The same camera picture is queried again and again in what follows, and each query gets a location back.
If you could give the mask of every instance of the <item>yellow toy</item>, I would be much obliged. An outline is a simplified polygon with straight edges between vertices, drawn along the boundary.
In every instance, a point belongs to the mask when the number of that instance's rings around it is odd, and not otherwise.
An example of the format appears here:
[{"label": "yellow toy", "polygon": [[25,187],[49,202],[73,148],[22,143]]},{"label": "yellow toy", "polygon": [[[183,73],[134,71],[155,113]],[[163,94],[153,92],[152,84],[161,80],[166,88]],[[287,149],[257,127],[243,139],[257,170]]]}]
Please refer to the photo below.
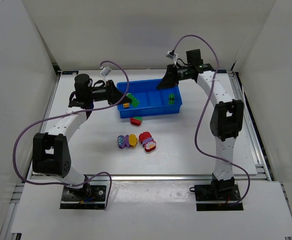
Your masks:
[{"label": "yellow toy", "polygon": [[129,135],[129,145],[132,148],[135,148],[137,146],[138,140],[135,134]]}]

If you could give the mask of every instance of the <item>green block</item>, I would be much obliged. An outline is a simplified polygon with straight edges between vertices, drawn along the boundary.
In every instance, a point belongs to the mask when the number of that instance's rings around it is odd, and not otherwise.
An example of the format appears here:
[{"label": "green block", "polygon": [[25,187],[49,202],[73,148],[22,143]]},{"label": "green block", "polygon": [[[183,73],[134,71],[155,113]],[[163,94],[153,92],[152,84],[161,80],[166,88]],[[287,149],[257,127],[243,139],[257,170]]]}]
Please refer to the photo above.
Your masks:
[{"label": "green block", "polygon": [[133,96],[133,94],[131,94],[131,93],[127,93],[126,96],[132,100],[131,105],[132,105],[134,108],[136,108],[136,107],[139,105],[140,102],[137,100],[137,98],[135,98],[135,97]]},{"label": "green block", "polygon": [[140,117],[140,116],[134,116],[133,118],[136,120],[142,121],[142,117]]}]

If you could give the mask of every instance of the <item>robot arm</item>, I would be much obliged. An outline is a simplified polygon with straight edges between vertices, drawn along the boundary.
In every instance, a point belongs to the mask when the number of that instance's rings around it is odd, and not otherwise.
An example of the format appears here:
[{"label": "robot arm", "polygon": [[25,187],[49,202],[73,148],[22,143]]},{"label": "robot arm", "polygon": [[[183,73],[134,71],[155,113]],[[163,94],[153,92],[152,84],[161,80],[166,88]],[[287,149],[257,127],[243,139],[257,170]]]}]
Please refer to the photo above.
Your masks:
[{"label": "robot arm", "polygon": [[[214,69],[210,64],[203,64],[199,49],[187,51],[187,62],[186,66],[168,65],[157,89],[172,88],[180,80],[193,79],[209,95]],[[216,140],[216,156],[231,163],[236,138],[242,129],[244,104],[241,100],[233,99],[218,79],[215,79],[210,101],[214,107],[210,129]],[[232,165],[217,159],[212,176],[211,187],[216,198],[228,196],[235,185]]]},{"label": "robot arm", "polygon": [[[92,85],[92,79],[89,75],[77,75],[75,77],[75,92],[70,96],[67,113],[92,110],[94,102],[103,100],[107,100],[110,105],[115,104],[122,98],[123,93],[115,87],[112,80],[100,83],[102,85]],[[125,97],[119,104],[123,103],[131,103],[131,99]],[[90,117],[90,114],[91,112],[87,111],[63,117],[48,132],[37,133],[33,138],[33,171],[69,184],[68,187],[72,193],[76,193],[81,198],[85,198],[87,186],[73,187],[72,185],[84,182],[87,177],[71,166],[68,141],[79,126]]]}]

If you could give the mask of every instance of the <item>blue plastic tray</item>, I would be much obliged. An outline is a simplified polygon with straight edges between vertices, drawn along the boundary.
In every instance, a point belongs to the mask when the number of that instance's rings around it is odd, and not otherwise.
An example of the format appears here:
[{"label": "blue plastic tray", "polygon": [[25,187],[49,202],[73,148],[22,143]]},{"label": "blue plastic tray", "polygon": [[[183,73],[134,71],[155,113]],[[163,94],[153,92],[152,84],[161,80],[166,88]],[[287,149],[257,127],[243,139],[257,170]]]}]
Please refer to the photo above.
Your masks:
[{"label": "blue plastic tray", "polygon": [[[163,114],[177,114],[182,105],[181,96],[178,86],[168,89],[157,90],[156,87],[161,79],[131,81],[129,85],[129,93],[133,94],[140,101],[138,107],[124,108],[118,105],[120,117],[133,118]],[[127,88],[126,82],[117,83],[117,88],[121,92],[125,92]],[[175,104],[168,105],[169,94],[175,95]]]}]

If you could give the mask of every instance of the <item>white connector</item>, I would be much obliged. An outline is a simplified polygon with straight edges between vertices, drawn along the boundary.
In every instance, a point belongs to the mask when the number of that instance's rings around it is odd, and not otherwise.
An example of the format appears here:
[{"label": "white connector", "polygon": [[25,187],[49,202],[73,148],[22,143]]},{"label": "white connector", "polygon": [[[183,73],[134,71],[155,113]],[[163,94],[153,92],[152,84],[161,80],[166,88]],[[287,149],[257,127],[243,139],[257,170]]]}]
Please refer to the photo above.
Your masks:
[{"label": "white connector", "polygon": [[168,51],[166,57],[173,60],[174,64],[177,63],[178,54],[176,54],[174,51]]},{"label": "white connector", "polygon": [[111,72],[111,68],[107,66],[101,70],[100,75],[105,80],[105,78],[110,74],[110,72]]}]

